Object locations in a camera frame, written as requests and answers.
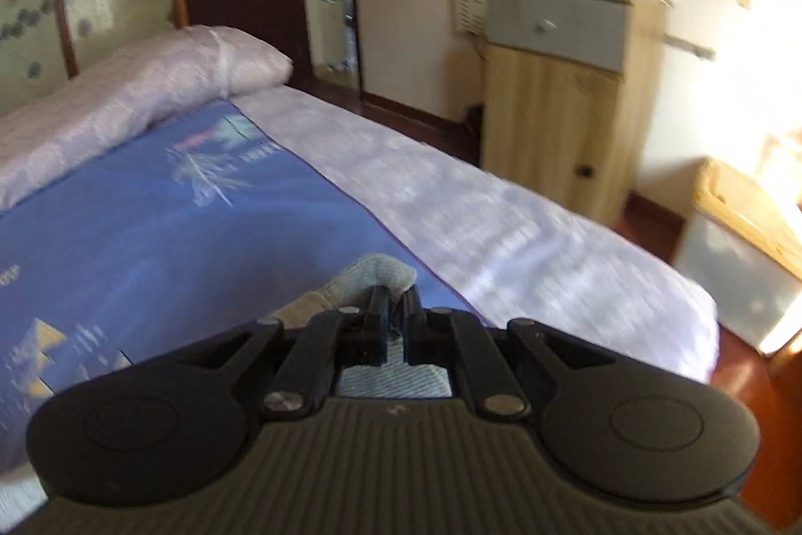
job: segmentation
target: wooden floor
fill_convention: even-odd
[[[462,133],[437,129],[362,102],[351,89],[343,90],[321,81],[299,86],[417,141],[470,163],[479,162],[478,140],[466,130]],[[633,196],[615,231],[670,263],[682,228],[679,216]],[[766,359],[721,329],[719,363],[711,385],[745,403],[760,425],[761,450],[741,499],[775,528],[786,528],[802,515],[802,356],[771,377]]]

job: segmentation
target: cable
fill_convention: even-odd
[[[480,46],[476,45],[476,38],[477,37],[479,39],[482,39],[483,36],[480,35],[479,33],[471,33],[471,45],[473,46],[473,50],[476,51],[476,55],[479,56],[479,59],[481,61],[483,61],[483,62],[486,62],[486,61],[488,61],[488,58],[484,57],[484,53],[482,52],[482,49],[480,48]]]

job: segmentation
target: white pillowcase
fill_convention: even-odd
[[[0,120],[0,211],[166,118],[282,85],[292,70],[273,46],[227,27],[193,26],[119,49]]]

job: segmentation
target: gray drawer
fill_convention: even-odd
[[[488,0],[488,41],[620,73],[628,7],[606,0]]]

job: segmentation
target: cabinet knob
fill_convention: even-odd
[[[573,172],[576,177],[586,178],[587,180],[592,180],[592,178],[596,177],[596,167],[589,164],[576,164]]]
[[[535,26],[535,30],[539,33],[550,33],[552,30],[556,29],[556,24],[553,21],[549,21],[548,19],[543,19],[543,21],[539,21]]]

